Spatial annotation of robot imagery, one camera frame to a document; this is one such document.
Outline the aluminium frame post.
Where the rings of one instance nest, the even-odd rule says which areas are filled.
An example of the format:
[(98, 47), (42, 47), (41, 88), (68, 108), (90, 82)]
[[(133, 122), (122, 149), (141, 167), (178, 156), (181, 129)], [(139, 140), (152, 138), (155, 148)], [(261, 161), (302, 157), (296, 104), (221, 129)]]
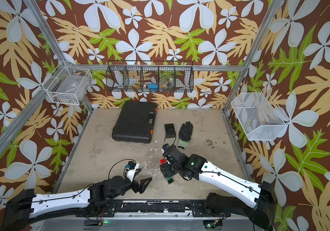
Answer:
[(259, 50), (259, 47), (262, 44), (262, 41), (263, 41), (265, 35), (267, 34), (268, 27), (274, 20), (275, 15), (276, 15), (278, 9), (281, 7), (282, 3), (284, 3), (284, 1), (271, 1), (271, 5), (268, 8), (268, 11), (257, 32), (256, 38), (250, 48), (247, 58), (244, 61), (243, 69), (242, 69), (242, 71), (239, 71), (240, 73), (232, 86), (230, 94), (229, 94), (227, 101), (224, 105), (224, 108), (222, 110), (223, 113), (226, 113), (229, 110), (229, 108), (231, 107), (231, 102), (235, 98), (236, 92), (238, 91), (238, 87), (240, 86), (240, 83), (243, 81), (245, 75), (248, 73), (249, 66), (252, 64), (252, 59), (254, 58), (255, 54)]

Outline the black green work glove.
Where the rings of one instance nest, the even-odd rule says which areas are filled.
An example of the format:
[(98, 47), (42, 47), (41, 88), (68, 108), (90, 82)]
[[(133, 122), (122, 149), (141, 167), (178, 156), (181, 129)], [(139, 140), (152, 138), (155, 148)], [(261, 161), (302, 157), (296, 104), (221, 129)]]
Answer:
[(192, 133), (193, 124), (190, 121), (183, 123), (178, 134), (178, 148), (186, 149), (191, 140)]

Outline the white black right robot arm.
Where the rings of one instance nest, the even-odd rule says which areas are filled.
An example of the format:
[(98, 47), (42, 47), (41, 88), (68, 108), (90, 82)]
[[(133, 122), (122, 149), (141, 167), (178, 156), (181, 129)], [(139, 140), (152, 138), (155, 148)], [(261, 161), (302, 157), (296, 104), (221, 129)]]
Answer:
[(174, 145), (162, 147), (164, 162), (160, 169), (165, 178), (180, 175), (184, 180), (212, 184), (227, 193), (221, 196), (209, 193), (204, 208), (211, 216), (237, 214), (247, 217), (254, 225), (266, 231), (274, 229), (274, 218), (278, 199), (272, 184), (250, 182), (230, 174), (212, 164), (205, 158), (192, 154), (186, 156)]

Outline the black plastic tool case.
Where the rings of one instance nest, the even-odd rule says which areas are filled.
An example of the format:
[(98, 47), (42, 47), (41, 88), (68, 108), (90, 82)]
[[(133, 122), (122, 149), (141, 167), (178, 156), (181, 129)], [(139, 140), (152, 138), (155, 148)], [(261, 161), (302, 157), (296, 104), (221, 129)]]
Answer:
[(150, 143), (153, 136), (157, 104), (127, 101), (112, 131), (115, 141)]

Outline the white mesh basket right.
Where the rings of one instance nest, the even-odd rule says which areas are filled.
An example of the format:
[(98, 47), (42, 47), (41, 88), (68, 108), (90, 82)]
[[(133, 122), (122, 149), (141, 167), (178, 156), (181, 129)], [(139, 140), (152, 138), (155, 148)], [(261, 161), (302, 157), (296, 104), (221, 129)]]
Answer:
[(249, 141), (273, 141), (289, 118), (266, 89), (240, 93), (231, 106)]

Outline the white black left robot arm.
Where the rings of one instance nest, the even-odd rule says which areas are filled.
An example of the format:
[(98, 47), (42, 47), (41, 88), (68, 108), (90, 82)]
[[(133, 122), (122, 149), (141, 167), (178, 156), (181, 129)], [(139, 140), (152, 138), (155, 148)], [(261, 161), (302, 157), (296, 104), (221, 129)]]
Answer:
[(130, 190), (144, 193), (151, 181), (151, 177), (137, 182), (115, 176), (67, 193), (40, 194), (28, 189), (6, 202), (0, 230), (21, 231), (29, 224), (68, 215), (99, 217), (109, 201)]

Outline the small black battery box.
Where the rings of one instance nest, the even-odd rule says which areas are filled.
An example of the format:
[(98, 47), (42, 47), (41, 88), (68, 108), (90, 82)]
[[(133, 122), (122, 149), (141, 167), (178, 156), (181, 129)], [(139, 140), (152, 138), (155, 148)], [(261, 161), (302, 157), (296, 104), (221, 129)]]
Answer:
[(175, 138), (176, 137), (176, 131), (174, 124), (165, 124), (165, 138)]

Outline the clear plastic in basket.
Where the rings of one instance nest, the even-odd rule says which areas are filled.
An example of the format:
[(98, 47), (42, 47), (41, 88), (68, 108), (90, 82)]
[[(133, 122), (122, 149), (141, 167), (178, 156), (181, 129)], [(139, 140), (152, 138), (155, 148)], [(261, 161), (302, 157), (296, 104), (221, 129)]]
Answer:
[(159, 78), (159, 91), (170, 91), (174, 87), (174, 78), (172, 76), (162, 76)]

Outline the blue object in basket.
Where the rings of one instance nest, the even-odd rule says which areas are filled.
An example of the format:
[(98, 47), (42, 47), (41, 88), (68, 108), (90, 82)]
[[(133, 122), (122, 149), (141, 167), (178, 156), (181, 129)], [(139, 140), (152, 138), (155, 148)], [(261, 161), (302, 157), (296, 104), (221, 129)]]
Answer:
[(149, 89), (151, 92), (157, 92), (158, 89), (159, 89), (159, 86), (158, 86), (157, 84), (152, 83), (152, 84), (150, 84), (150, 85), (148, 86), (148, 89)]

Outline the red lego brick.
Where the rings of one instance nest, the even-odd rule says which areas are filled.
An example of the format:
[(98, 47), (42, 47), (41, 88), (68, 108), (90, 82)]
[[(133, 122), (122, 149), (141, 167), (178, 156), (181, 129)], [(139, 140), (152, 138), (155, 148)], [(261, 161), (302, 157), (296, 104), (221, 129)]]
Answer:
[(160, 161), (161, 164), (164, 164), (166, 162), (167, 162), (167, 160), (165, 158)]

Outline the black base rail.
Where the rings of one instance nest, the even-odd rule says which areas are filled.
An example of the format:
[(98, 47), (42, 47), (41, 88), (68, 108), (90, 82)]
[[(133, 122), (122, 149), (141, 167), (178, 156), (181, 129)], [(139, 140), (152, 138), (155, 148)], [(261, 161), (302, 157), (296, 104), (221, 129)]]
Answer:
[(92, 211), (83, 209), (78, 218), (112, 218), (119, 213), (185, 213), (187, 217), (208, 217), (204, 200), (110, 200)]

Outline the dark green lego brick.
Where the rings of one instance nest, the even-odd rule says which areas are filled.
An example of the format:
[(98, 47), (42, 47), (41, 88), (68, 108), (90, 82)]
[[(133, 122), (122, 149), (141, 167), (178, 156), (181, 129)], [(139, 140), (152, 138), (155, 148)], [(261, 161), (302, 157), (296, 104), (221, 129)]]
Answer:
[(167, 178), (167, 182), (168, 182), (168, 184), (172, 184), (174, 182), (174, 180), (173, 180), (172, 177), (171, 178)]

